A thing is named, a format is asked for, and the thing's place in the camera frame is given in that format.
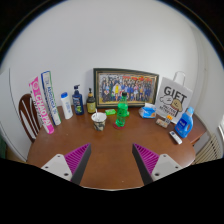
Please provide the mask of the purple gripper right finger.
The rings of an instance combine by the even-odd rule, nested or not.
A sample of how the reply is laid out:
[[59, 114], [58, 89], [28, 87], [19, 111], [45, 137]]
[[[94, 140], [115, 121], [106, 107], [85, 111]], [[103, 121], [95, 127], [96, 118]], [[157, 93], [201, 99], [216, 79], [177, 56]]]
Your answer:
[[136, 143], [132, 146], [132, 153], [145, 185], [182, 169], [168, 154], [158, 155]]

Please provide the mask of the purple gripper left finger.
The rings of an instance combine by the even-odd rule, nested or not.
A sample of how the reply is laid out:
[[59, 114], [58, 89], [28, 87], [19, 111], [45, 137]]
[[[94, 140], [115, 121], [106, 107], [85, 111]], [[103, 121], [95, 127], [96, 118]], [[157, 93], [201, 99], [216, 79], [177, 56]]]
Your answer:
[[87, 143], [66, 155], [56, 154], [42, 169], [79, 185], [90, 155], [91, 144]]

